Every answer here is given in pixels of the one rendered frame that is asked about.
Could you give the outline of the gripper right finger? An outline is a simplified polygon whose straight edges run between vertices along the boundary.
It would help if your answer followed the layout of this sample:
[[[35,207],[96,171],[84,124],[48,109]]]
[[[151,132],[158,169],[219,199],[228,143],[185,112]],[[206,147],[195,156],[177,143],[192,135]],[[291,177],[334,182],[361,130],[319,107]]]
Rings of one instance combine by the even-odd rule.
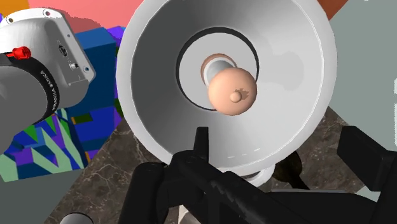
[[[397,151],[386,150],[356,126],[344,126],[337,155],[369,190],[380,193],[370,224],[397,224]]]

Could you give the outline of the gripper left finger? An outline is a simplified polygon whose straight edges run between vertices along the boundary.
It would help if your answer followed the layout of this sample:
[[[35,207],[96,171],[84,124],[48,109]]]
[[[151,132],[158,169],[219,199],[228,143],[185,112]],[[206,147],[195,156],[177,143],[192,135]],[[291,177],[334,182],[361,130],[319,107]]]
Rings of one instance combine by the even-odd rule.
[[[183,205],[201,224],[300,224],[300,217],[233,172],[208,162],[209,129],[169,165],[146,162],[132,175],[118,224],[164,224]]]

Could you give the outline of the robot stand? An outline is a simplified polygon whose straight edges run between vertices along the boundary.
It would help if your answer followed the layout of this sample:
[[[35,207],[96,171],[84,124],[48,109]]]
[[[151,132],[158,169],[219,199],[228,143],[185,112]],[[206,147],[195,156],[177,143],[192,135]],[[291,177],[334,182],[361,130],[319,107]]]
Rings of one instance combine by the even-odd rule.
[[[85,98],[31,125],[0,155],[5,181],[79,170],[88,165],[123,114],[115,85],[115,57],[124,27],[103,27],[76,36],[98,72]]]

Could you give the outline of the grey round object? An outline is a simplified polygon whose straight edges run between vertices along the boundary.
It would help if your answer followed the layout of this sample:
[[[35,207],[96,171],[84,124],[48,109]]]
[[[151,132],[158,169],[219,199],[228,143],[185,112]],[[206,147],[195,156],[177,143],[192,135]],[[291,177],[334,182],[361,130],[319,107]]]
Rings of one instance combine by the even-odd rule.
[[[94,222],[84,213],[70,213],[64,216],[59,224],[94,224]]]

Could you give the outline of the white bowl-shaped lamp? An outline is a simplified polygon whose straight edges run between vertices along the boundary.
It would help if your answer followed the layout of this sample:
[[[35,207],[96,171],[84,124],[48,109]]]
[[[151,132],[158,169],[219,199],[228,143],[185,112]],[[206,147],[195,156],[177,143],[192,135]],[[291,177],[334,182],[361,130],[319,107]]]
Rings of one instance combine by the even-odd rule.
[[[243,114],[209,102],[211,65],[247,70],[258,93]],[[209,129],[209,161],[268,181],[313,133],[330,103],[337,50],[317,0],[143,0],[124,31],[116,84],[140,142],[169,163]]]

